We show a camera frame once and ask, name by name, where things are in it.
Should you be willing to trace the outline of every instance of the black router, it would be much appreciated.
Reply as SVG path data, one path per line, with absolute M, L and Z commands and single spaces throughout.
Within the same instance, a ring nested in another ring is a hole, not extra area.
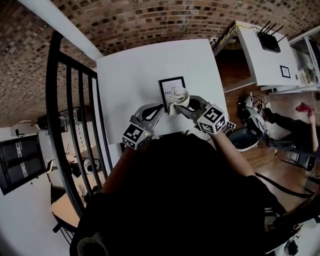
M 273 34 L 278 32 L 279 30 L 281 30 L 283 28 L 283 26 L 278 28 L 272 34 L 268 34 L 268 32 L 277 25 L 277 23 L 275 23 L 273 26 L 270 27 L 270 26 L 268 26 L 269 23 L 270 23 L 270 21 L 268 21 L 267 24 L 264 25 L 264 27 L 258 32 L 257 36 L 258 36 L 259 41 L 261 43 L 262 49 L 264 49 L 266 51 L 274 52 L 274 53 L 280 53 L 281 50 L 280 50 L 278 43 L 282 39 L 284 39 L 288 34 L 286 34 L 279 41 L 277 41 L 277 39 L 273 36 Z

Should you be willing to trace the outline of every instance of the white wire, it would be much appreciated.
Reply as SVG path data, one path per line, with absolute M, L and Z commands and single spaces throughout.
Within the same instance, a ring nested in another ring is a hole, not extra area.
M 320 114 L 320 112 L 318 112 L 318 111 L 317 111 L 317 108 L 316 108 L 316 102 L 315 102 L 314 92 L 312 91 L 311 93 L 312 93 L 314 110 L 315 110 L 315 112 L 317 112 L 318 114 Z

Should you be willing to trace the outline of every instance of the window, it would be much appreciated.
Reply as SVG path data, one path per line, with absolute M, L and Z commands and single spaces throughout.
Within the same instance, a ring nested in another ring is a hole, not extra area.
M 4 195 L 45 171 L 38 135 L 0 142 L 0 187 Z

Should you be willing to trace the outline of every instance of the white cloth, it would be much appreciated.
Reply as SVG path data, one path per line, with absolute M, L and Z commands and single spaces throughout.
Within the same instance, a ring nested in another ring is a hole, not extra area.
M 169 96 L 169 107 L 168 107 L 169 116 L 177 114 L 175 105 L 187 107 L 189 105 L 189 101 L 190 101 L 190 96 L 187 89 L 181 88 L 181 87 L 174 88 L 172 90 L 172 94 Z

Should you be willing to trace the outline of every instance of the red object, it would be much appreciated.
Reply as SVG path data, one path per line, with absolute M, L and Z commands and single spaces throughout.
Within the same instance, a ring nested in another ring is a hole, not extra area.
M 313 109 L 313 107 L 310 107 L 309 105 L 301 102 L 301 104 L 299 106 L 297 106 L 295 108 L 296 111 L 298 112 L 311 112 L 313 113 L 315 110 Z

